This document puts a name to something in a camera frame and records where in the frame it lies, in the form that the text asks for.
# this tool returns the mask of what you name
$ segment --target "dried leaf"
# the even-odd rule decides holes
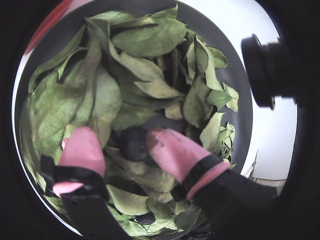
[[[186,61],[188,65],[188,76],[193,80],[196,76],[196,54],[195,54],[195,42],[192,39],[192,43],[189,46],[188,51],[186,52]]]
[[[186,84],[191,85],[193,82],[193,79],[187,74],[185,67],[180,62],[178,64],[178,68],[182,72],[182,74],[185,76]]]
[[[174,221],[167,204],[159,203],[149,198],[146,202],[146,206],[155,216],[155,222],[147,229],[148,233],[155,233]]]
[[[178,4],[175,4],[175,7],[156,12],[155,14],[152,15],[152,17],[177,19],[177,15],[178,15]]]
[[[106,185],[106,188],[119,212],[125,215],[143,215],[149,212],[146,206],[148,196],[136,195],[109,184]]]
[[[222,112],[216,112],[210,119],[208,125],[203,129],[200,140],[205,149],[209,150],[216,145],[223,115],[224,113]]]
[[[132,106],[123,102],[116,118],[111,123],[111,127],[115,131],[123,131],[138,127],[157,115],[156,112],[148,108]]]
[[[219,110],[232,99],[227,91],[212,90],[206,100],[208,103],[215,105],[217,110]]]
[[[100,66],[96,72],[96,92],[88,126],[96,133],[102,148],[111,134],[111,123],[121,107],[121,93],[116,80]]]
[[[104,149],[108,155],[126,171],[127,174],[131,173],[133,175],[142,176],[148,170],[148,167],[143,162],[134,162],[124,159],[117,148],[105,146]]]
[[[214,58],[214,66],[216,68],[222,69],[230,65],[225,55],[219,49],[216,49],[214,47],[207,47],[207,48],[209,49],[209,51],[211,52]]]
[[[125,11],[107,11],[90,17],[90,19],[100,19],[108,21],[110,24],[121,24],[139,18]]]
[[[110,24],[110,28],[114,29],[130,29],[144,26],[156,25],[157,22],[152,17],[140,17],[137,19]]]
[[[201,209],[198,206],[193,206],[190,211],[184,211],[179,213],[175,219],[174,223],[179,229],[184,231],[190,231],[190,229],[195,225]]]
[[[184,116],[181,113],[181,101],[175,101],[172,105],[164,109],[165,116],[168,119],[181,120]]]
[[[170,87],[160,68],[153,62],[140,57],[133,57],[125,52],[120,55],[121,62],[139,79],[148,82],[134,82],[144,93],[156,99],[170,99],[183,96],[181,92]]]
[[[212,106],[207,103],[210,89],[206,86],[201,76],[198,76],[192,83],[190,91],[185,97],[183,104],[183,115],[188,123],[197,128],[204,126],[210,117]]]
[[[157,18],[157,25],[129,29],[112,38],[115,47],[137,57],[170,53],[184,38],[185,25],[172,18]]]
[[[59,64],[61,64],[79,46],[85,29],[86,29],[86,26],[85,25],[82,26],[80,30],[77,32],[77,34],[73,37],[73,39],[64,47],[64,49],[61,52],[59,52],[55,57],[51,58],[45,63],[42,63],[36,68],[36,70],[32,74],[29,81],[29,87],[28,87],[29,94],[31,94],[36,89],[37,85],[39,84],[38,77],[42,73],[50,69],[53,69]]]
[[[234,112],[238,112],[238,100],[239,100],[239,94],[230,86],[223,83],[224,90],[233,98],[231,101],[229,101],[226,106],[230,109],[232,109]]]

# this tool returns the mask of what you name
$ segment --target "black background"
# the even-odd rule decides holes
[[[41,21],[59,0],[4,0],[0,2],[0,238],[80,239],[47,211],[31,191],[12,144],[11,95],[20,58]],[[298,108],[298,126],[293,160],[283,194],[270,212],[272,222],[240,222],[230,226],[255,225],[248,239],[318,239],[320,221],[319,187],[319,98],[320,47],[319,13],[312,0],[260,0],[276,21],[290,49],[303,68],[301,87],[308,87],[308,99]]]

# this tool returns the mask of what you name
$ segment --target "leaf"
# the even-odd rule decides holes
[[[200,145],[201,145],[201,141],[200,141],[201,132],[202,131],[200,129],[198,129],[197,127],[187,123],[186,128],[185,128],[185,135]]]
[[[115,218],[115,220],[118,222],[118,224],[129,236],[138,237],[147,234],[146,229],[139,223],[127,219],[127,215],[120,215],[115,209],[113,209],[109,205],[107,207],[113,215],[113,217]]]
[[[143,162],[134,162],[124,159],[117,148],[105,146],[104,149],[108,155],[126,171],[127,174],[132,173],[139,176],[143,175],[148,169]]]
[[[223,143],[230,136],[231,133],[232,131],[229,129],[220,132],[215,144],[212,145],[211,148],[208,148],[209,151],[220,155],[223,149]]]
[[[149,198],[146,201],[146,206],[155,216],[155,222],[147,229],[148,233],[155,233],[174,221],[167,204],[159,203]]]
[[[206,100],[208,103],[215,105],[217,110],[219,110],[232,99],[227,91],[212,90]]]
[[[156,99],[170,99],[183,94],[170,87],[160,68],[153,62],[140,57],[133,57],[125,52],[120,55],[121,62],[139,79],[148,82],[134,82],[144,93]]]
[[[178,56],[177,49],[175,48],[170,55],[171,55],[171,65],[172,65],[172,86],[177,89],[179,85],[179,82],[178,82],[179,56]]]
[[[137,27],[144,27],[150,25],[156,25],[157,22],[152,17],[140,17],[137,19],[121,22],[121,23],[113,23],[110,25],[112,30],[114,29],[130,29]]]
[[[179,229],[184,231],[190,231],[190,229],[195,225],[201,209],[198,206],[193,206],[190,211],[184,211],[179,213],[175,217],[175,224]]]
[[[182,74],[185,76],[186,84],[191,85],[193,82],[193,79],[187,74],[185,67],[180,62],[178,64],[178,68],[182,72]]]
[[[64,205],[62,202],[61,198],[57,198],[57,197],[51,197],[51,196],[43,196],[48,202],[49,204],[55,209],[57,210],[59,213],[64,214],[67,216],[67,212],[64,209]]]
[[[197,128],[203,128],[212,111],[212,106],[207,103],[210,89],[206,86],[201,76],[193,81],[190,91],[183,104],[183,116]]]
[[[208,65],[207,68],[205,69],[205,80],[206,80],[206,85],[213,90],[216,91],[223,91],[223,88],[220,84],[220,82],[218,81],[217,77],[216,77],[216,70],[215,70],[215,59],[212,56],[211,52],[207,49],[207,47],[205,46],[205,44],[203,43],[203,41],[198,37],[198,35],[195,36],[196,42],[197,42],[197,49],[200,49],[199,44],[201,45],[201,47],[203,48],[203,50],[206,52],[207,56],[208,56]]]
[[[139,18],[125,11],[107,11],[90,17],[90,19],[100,19],[108,21],[110,24],[121,24]]]
[[[123,102],[116,118],[111,123],[111,127],[114,131],[123,131],[140,126],[157,115],[156,112],[148,108],[132,106]]]
[[[226,124],[226,128],[232,131],[232,133],[230,134],[229,137],[231,138],[231,141],[234,142],[235,136],[236,136],[236,129],[235,129],[235,127],[234,127],[231,123],[228,122],[228,123]]]
[[[112,38],[114,46],[136,57],[170,53],[185,38],[187,29],[182,22],[171,18],[157,18],[156,22],[158,25],[120,32]]]
[[[19,126],[20,147],[24,164],[34,181],[37,181],[36,171],[40,170],[40,159],[37,156],[32,140],[31,119],[29,115],[31,98],[31,95],[29,95],[22,105]]]
[[[216,112],[200,134],[200,140],[205,149],[209,150],[217,143],[223,115],[224,113]]]
[[[182,100],[182,97],[156,99],[141,91],[133,82],[122,82],[120,84],[122,101],[138,107],[144,107],[153,111],[165,109],[175,102]]]
[[[175,185],[175,179],[158,167],[148,167],[141,175],[128,174],[141,187],[150,188],[157,193],[169,193]]]
[[[41,81],[31,94],[32,141],[39,155],[52,156],[57,152],[65,126],[74,117],[84,95],[83,88],[61,85],[55,78],[52,81],[49,86],[49,79]]]
[[[181,113],[181,101],[175,101],[173,102],[172,105],[166,107],[164,109],[165,116],[168,119],[173,119],[173,120],[181,120],[184,118],[184,116]]]
[[[207,48],[209,49],[214,58],[214,66],[216,68],[223,69],[230,65],[225,55],[219,49],[210,46],[208,46]]]
[[[229,101],[226,106],[230,109],[232,109],[234,112],[238,112],[238,100],[239,100],[239,94],[230,86],[223,83],[224,90],[233,98],[231,101]]]
[[[141,187],[152,200],[155,200],[158,203],[166,204],[173,199],[170,192],[166,192],[166,193],[156,192],[150,187],[146,187],[143,185]]]
[[[109,184],[106,187],[119,212],[125,215],[143,215],[149,212],[146,206],[148,196],[136,195]]]
[[[116,80],[101,65],[96,72],[96,92],[88,126],[96,133],[102,148],[111,134],[111,123],[121,107],[121,93]]]
[[[59,66],[57,66],[57,67],[55,68],[55,70],[58,72],[58,79],[59,79],[59,80],[61,79],[61,77],[62,77],[62,75],[63,75],[63,73],[64,73],[64,71],[65,71],[65,69],[66,69],[66,66],[67,66],[69,60],[70,60],[75,54],[77,54],[77,53],[79,53],[79,52],[81,52],[81,51],[85,51],[85,50],[86,50],[86,48],[78,46],[62,64],[60,64]]]
[[[169,202],[169,207],[171,211],[174,213],[175,216],[182,212],[188,212],[193,208],[194,204],[191,200],[183,199],[182,201],[176,202],[171,201]]]
[[[77,34],[73,37],[73,39],[64,47],[64,49],[59,52],[55,57],[51,58],[50,60],[40,64],[34,73],[32,74],[30,81],[29,81],[29,87],[28,92],[29,94],[32,93],[37,85],[39,84],[38,77],[44,73],[45,71],[48,71],[50,69],[55,68],[59,64],[61,64],[64,60],[66,60],[70,54],[79,46],[82,36],[84,34],[84,31],[86,29],[86,26],[82,26],[80,30],[77,32]]]
[[[206,51],[206,46],[199,40],[198,35],[196,35],[196,40],[194,41],[194,56],[199,72],[204,74],[209,66],[209,56]]]
[[[103,66],[108,70],[108,72],[116,78],[116,80],[121,82],[134,82],[141,81],[137,78],[129,69],[123,66],[120,60],[120,56],[113,43],[110,41],[110,24],[108,21],[103,19],[86,19],[88,24],[88,32],[97,38],[101,44],[106,57],[103,61]]]
[[[188,76],[193,80],[196,76],[196,53],[195,53],[195,42],[192,39],[192,43],[189,46],[188,51],[186,52],[186,61],[188,65]]]
[[[232,141],[231,141],[231,138],[230,138],[230,137],[226,138],[226,139],[223,141],[223,143],[224,143],[229,149],[231,149],[231,147],[232,147]]]
[[[152,15],[152,17],[177,19],[177,15],[178,15],[178,4],[175,4],[175,7],[156,12],[155,14]]]

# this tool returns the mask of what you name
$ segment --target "pink rubber pad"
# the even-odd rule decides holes
[[[64,149],[59,166],[82,167],[104,176],[106,170],[105,157],[99,139],[89,127],[78,127],[68,139],[63,140]],[[53,186],[54,193],[71,193],[82,187],[79,182],[58,182]]]

